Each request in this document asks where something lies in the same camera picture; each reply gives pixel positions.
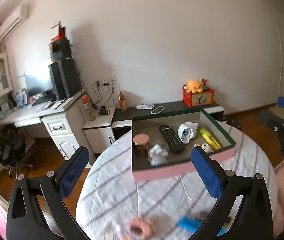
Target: orange plush toy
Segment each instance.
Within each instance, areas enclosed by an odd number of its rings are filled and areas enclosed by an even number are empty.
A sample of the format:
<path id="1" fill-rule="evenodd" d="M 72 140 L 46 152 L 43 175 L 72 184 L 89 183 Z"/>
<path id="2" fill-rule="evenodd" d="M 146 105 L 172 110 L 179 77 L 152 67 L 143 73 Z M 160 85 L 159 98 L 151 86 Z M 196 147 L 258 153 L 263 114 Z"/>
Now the orange plush toy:
<path id="1" fill-rule="evenodd" d="M 203 92 L 203 88 L 201 86 L 201 83 L 197 80 L 191 79 L 187 82 L 187 85 L 184 86 L 184 89 L 188 93 L 201 93 Z"/>

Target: white phone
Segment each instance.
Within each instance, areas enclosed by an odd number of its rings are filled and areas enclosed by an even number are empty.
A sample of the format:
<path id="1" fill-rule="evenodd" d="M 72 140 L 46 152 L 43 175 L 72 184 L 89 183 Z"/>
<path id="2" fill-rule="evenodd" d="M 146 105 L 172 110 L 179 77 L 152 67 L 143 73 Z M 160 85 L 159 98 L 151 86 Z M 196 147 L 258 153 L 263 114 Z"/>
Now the white phone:
<path id="1" fill-rule="evenodd" d="M 151 111 L 151 114 L 159 114 L 165 110 L 164 106 L 158 106 L 157 108 L 153 109 Z"/>

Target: bottle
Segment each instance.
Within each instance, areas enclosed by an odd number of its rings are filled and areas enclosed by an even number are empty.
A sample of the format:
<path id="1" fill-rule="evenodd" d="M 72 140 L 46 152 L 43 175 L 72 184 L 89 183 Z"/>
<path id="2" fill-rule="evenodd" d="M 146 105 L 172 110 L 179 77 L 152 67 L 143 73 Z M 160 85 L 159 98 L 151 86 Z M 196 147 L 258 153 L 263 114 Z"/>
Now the bottle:
<path id="1" fill-rule="evenodd" d="M 96 116 L 95 116 L 94 109 L 93 109 L 93 106 L 92 106 L 92 103 L 91 103 L 91 99 L 90 99 L 88 94 L 84 94 L 82 96 L 82 102 L 83 102 L 84 107 L 86 109 L 86 112 L 88 114 L 88 120 L 89 121 L 95 120 Z"/>

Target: black remote control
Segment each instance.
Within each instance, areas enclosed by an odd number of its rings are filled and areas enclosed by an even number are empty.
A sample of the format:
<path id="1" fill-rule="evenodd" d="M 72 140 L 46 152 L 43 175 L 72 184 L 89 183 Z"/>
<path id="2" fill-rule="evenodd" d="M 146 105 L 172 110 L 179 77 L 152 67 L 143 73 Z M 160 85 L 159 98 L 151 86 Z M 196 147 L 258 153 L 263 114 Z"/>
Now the black remote control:
<path id="1" fill-rule="evenodd" d="M 169 145 L 169 150 L 178 153 L 184 150 L 184 144 L 169 124 L 159 127 L 161 134 Z"/>

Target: striped tablecloth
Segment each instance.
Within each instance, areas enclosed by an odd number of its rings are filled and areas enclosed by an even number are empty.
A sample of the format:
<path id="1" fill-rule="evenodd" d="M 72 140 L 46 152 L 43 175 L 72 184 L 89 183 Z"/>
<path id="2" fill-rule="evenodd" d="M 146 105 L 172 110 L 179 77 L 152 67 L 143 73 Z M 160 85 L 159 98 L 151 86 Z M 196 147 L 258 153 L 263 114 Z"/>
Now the striped tablecloth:
<path id="1" fill-rule="evenodd" d="M 221 163 L 237 175 L 253 177 L 261 173 L 267 184 L 272 213 L 277 203 L 274 169 L 263 150 L 247 135 L 225 123 L 221 126 L 237 142 L 236 154 Z M 242 197 L 238 197 L 230 216 L 234 218 Z M 152 239 L 187 240 L 191 233 L 178 227 L 181 217 L 195 218 L 209 212 L 211 198 L 197 172 L 136 183 L 131 172 L 131 132 L 127 133 L 96 160 L 80 194 L 76 218 L 92 240 L 104 239 L 131 218 L 151 218 L 157 228 Z"/>

